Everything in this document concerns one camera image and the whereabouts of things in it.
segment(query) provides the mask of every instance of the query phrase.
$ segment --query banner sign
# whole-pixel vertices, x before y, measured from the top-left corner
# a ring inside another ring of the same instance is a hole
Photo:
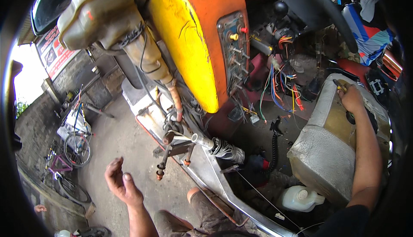
[[[39,53],[40,61],[50,79],[53,81],[60,74],[80,50],[70,51],[62,47],[58,37],[59,29],[57,25],[48,33],[44,34],[40,41],[36,44],[37,52]]]

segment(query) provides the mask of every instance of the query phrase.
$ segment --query yellow knob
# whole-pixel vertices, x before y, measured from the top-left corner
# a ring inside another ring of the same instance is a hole
[[[231,35],[230,35],[230,39],[231,39],[231,40],[237,41],[238,38],[239,38],[238,33],[234,33],[234,34],[231,34]]]

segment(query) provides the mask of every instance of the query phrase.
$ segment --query steering wheel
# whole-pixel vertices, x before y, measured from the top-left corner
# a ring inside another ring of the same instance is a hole
[[[343,37],[346,42],[349,51],[357,53],[359,48],[357,47],[356,39],[353,36],[353,33],[350,30],[346,20],[340,11],[337,9],[336,5],[331,0],[314,0],[314,2],[322,7],[324,12],[331,18],[334,25],[337,27],[338,32]]]

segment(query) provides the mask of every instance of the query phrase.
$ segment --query person's hand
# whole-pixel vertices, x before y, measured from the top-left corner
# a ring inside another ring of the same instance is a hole
[[[355,85],[347,83],[344,86],[347,88],[347,92],[344,93],[343,90],[337,90],[344,108],[353,114],[358,114],[360,111],[365,110],[363,97],[359,89]]]
[[[40,213],[40,212],[46,212],[47,209],[44,205],[36,205],[36,206],[34,206],[34,211],[36,213]]]
[[[137,189],[129,173],[122,172],[123,157],[116,158],[107,167],[105,179],[109,189],[128,207],[137,208],[143,204],[143,195]]]

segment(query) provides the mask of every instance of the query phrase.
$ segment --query white bottle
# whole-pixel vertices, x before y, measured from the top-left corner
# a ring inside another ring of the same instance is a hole
[[[54,234],[54,237],[74,237],[68,230],[61,230]]]
[[[277,205],[287,210],[310,212],[315,206],[324,203],[325,197],[304,186],[292,186],[284,190]]]

